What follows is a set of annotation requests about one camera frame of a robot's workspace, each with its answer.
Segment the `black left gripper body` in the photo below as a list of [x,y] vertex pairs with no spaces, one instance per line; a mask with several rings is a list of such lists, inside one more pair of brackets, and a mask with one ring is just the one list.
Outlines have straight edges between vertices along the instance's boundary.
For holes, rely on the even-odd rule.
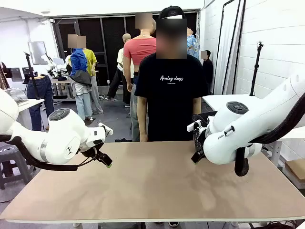
[[91,157],[94,160],[101,160],[102,152],[100,151],[100,148],[102,147],[102,144],[96,145],[94,147],[89,148],[88,150],[82,152],[82,155],[84,157]]

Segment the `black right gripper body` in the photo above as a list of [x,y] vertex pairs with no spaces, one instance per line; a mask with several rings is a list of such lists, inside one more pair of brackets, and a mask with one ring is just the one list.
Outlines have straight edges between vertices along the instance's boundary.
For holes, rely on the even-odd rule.
[[206,140],[206,129],[199,129],[197,134],[197,151],[199,155],[204,154],[203,144]]

